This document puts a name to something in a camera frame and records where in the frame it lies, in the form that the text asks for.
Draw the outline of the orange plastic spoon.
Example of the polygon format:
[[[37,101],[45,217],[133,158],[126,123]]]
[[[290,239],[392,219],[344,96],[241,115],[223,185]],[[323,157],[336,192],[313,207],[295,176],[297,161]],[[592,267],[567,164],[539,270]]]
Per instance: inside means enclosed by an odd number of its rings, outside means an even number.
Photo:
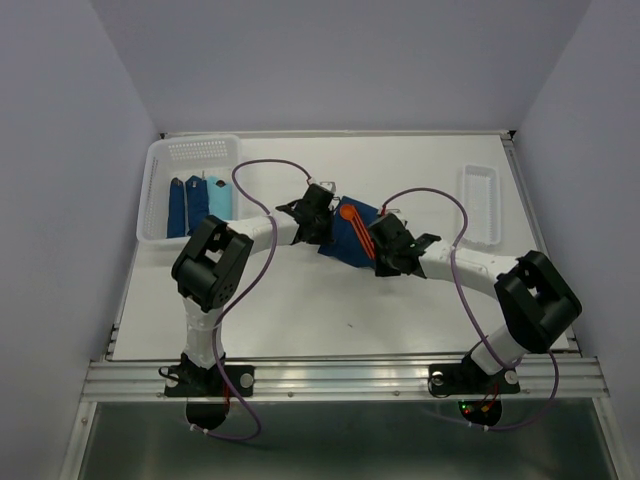
[[[340,207],[339,214],[342,219],[351,225],[367,257],[370,260],[374,260],[375,250],[373,242],[356,207],[352,204],[344,204]]]

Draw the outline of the dark blue paper napkin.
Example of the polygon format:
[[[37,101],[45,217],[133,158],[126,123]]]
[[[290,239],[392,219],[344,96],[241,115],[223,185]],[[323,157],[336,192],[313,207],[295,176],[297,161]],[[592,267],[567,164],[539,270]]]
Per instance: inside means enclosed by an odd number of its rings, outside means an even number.
[[[378,209],[376,207],[348,196],[342,196],[334,215],[333,242],[329,245],[320,246],[317,253],[333,257],[355,268],[374,268],[375,260],[365,250],[353,224],[344,219],[340,213],[340,209],[345,205],[351,205],[355,209],[363,222],[364,230],[367,230],[367,227],[377,219]]]

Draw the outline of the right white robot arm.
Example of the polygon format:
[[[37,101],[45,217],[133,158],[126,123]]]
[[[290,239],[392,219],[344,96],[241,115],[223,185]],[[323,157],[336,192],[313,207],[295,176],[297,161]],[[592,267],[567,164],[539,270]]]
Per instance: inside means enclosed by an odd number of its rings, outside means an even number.
[[[500,306],[503,326],[482,334],[461,361],[430,367],[438,395],[481,393],[495,384],[504,384],[509,393],[518,391],[516,362],[530,353],[546,353],[582,312],[580,300],[542,252],[498,256],[458,248],[437,235],[414,237],[391,213],[376,219],[368,231],[376,276],[447,281],[459,294],[471,289]]]

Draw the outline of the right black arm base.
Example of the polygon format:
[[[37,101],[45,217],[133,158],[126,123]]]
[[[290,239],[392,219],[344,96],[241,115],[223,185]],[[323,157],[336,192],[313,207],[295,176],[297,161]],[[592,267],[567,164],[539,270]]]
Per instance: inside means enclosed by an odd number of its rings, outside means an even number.
[[[436,398],[459,397],[458,409],[463,419],[486,428],[495,427],[501,419],[501,396],[521,391],[514,370],[488,375],[467,361],[430,365],[427,388]]]

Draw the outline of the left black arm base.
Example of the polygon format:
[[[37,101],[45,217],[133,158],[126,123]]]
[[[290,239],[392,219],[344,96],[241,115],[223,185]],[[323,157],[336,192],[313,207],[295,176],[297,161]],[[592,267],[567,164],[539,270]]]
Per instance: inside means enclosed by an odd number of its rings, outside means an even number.
[[[187,421],[205,433],[220,427],[231,409],[232,392],[216,366],[206,370],[191,362],[161,366],[164,396],[187,401]]]

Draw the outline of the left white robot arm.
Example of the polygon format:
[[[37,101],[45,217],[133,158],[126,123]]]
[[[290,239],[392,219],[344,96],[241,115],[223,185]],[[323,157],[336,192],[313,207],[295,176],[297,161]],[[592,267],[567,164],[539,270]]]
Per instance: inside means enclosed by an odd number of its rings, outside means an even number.
[[[187,325],[186,344],[177,365],[161,367],[168,397],[218,397],[224,380],[222,319],[228,304],[244,297],[236,291],[251,256],[267,254],[266,265],[280,246],[331,241],[334,192],[312,183],[299,200],[273,213],[245,220],[206,217],[171,268],[182,297]]]

